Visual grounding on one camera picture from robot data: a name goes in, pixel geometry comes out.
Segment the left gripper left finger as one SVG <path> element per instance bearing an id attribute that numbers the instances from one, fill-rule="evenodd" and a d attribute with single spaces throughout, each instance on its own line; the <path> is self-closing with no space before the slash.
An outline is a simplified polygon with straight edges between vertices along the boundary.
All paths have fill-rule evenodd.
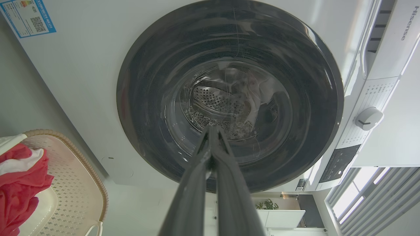
<path id="1" fill-rule="evenodd" d="M 211 130 L 203 130 L 158 236 L 204 235 L 206 180 L 213 169 Z"/>

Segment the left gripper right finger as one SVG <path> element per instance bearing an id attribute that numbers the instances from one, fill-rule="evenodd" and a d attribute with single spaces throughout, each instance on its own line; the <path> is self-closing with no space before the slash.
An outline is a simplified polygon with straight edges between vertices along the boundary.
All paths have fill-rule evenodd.
<path id="1" fill-rule="evenodd" d="M 210 151 L 216 172 L 219 236 L 265 236 L 246 181 L 220 127 L 210 127 Z"/>

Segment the cream perforated laundry basket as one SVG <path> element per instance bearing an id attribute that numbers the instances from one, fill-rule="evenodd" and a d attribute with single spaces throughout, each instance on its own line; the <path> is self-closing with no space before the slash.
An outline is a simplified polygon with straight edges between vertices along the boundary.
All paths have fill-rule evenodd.
<path id="1" fill-rule="evenodd" d="M 0 154 L 18 143 L 43 149 L 49 158 L 48 174 L 54 176 L 51 187 L 36 195 L 39 204 L 18 236 L 90 236 L 95 228 L 95 236 L 102 236 L 108 194 L 72 141 L 54 130 L 29 130 L 0 137 Z"/>

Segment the green potted plant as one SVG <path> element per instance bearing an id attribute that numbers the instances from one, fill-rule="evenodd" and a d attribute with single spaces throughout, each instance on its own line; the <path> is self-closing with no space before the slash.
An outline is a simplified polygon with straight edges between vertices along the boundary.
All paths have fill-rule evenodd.
<path id="1" fill-rule="evenodd" d="M 279 205 L 277 203 L 274 203 L 271 199 L 266 199 L 262 202 L 257 203 L 256 209 L 261 210 L 279 210 Z"/>

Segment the white low cabinet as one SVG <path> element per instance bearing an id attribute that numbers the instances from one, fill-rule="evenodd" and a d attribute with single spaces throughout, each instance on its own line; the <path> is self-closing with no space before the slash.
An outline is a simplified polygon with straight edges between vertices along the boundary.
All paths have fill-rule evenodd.
<path id="1" fill-rule="evenodd" d="M 258 209 L 257 213 L 266 228 L 290 229 L 298 227 L 306 211 Z"/>

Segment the pale garment inside drum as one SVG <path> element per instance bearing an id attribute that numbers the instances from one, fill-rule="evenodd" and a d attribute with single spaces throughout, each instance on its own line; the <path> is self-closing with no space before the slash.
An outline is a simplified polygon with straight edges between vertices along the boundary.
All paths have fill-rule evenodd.
<path id="1" fill-rule="evenodd" d="M 219 108 L 228 114 L 229 131 L 235 138 L 253 132 L 262 105 L 268 105 L 283 85 L 258 68 L 220 63 L 222 92 Z"/>

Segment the black washer display panel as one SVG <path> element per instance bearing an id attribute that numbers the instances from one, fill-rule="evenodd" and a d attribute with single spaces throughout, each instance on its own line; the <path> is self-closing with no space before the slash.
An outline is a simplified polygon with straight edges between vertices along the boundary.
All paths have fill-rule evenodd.
<path id="1" fill-rule="evenodd" d="M 356 156 L 360 146 L 361 145 L 356 145 L 342 149 L 335 149 L 323 175 L 321 176 L 320 183 L 341 178 L 345 169 Z"/>

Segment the black round washer door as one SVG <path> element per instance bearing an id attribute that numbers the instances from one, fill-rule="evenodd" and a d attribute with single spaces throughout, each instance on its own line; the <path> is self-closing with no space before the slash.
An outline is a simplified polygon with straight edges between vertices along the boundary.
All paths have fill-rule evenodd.
<path id="1" fill-rule="evenodd" d="M 219 108 L 220 63 L 258 68 L 283 85 L 262 105 L 253 132 L 235 138 Z M 128 51 L 117 110 L 139 155 L 179 182 L 208 125 L 223 129 L 250 192 L 312 167 L 342 119 L 344 88 L 324 41 L 303 21 L 253 0 L 204 0 L 149 26 Z"/>

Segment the grey window blinds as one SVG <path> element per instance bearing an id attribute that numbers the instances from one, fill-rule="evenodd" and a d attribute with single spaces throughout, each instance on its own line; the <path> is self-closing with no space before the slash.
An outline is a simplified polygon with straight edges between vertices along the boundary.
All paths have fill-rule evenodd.
<path id="1" fill-rule="evenodd" d="M 375 236 L 420 203 L 420 167 L 351 168 L 325 199 L 342 236 Z"/>

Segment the white washer dial knob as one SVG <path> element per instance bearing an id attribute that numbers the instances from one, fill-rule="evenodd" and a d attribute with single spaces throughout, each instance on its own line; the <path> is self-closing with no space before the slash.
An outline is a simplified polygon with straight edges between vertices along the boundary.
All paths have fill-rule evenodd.
<path id="1" fill-rule="evenodd" d="M 364 131 L 370 131 L 377 127 L 383 119 L 383 112 L 376 107 L 369 107 L 356 117 L 355 125 Z"/>

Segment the white front-load washing machine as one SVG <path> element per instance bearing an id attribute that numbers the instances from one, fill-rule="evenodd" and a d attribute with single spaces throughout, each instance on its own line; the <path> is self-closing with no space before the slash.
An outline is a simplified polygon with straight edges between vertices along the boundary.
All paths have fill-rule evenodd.
<path id="1" fill-rule="evenodd" d="M 178 182 L 154 169 L 126 136 L 117 110 L 117 81 L 128 51 L 159 18 L 204 0 L 43 0 L 55 33 L 18 38 L 25 53 L 67 117 L 100 161 L 114 157 L 133 171 L 116 184 L 176 188 Z M 308 25 L 324 41 L 340 70 L 344 108 L 338 131 L 321 158 L 297 178 L 267 190 L 295 192 L 337 185 L 372 133 L 355 125 L 369 107 L 384 111 L 398 77 L 365 80 L 361 52 L 375 0 L 253 0 L 278 7 Z M 361 145 L 341 178 L 320 183 L 335 149 Z"/>

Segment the red and white garment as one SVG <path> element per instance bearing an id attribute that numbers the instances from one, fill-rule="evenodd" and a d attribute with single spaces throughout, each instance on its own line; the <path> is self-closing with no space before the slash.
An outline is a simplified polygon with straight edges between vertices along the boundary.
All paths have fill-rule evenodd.
<path id="1" fill-rule="evenodd" d="M 18 143 L 0 155 L 0 236 L 18 236 L 39 203 L 36 195 L 51 186 L 44 149 Z"/>

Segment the white detergent drawer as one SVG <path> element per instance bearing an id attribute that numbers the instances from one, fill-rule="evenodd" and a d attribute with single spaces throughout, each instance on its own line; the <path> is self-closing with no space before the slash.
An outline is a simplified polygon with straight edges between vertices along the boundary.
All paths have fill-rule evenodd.
<path id="1" fill-rule="evenodd" d="M 375 0 L 372 13 L 361 52 L 363 78 L 398 77 L 420 41 L 420 0 Z"/>

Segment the blue energy label sticker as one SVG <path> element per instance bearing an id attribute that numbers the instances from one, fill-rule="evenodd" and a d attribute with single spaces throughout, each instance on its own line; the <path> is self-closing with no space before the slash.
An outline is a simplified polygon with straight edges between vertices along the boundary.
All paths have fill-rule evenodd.
<path id="1" fill-rule="evenodd" d="M 20 39 L 56 32 L 43 0 L 0 1 L 0 11 Z"/>

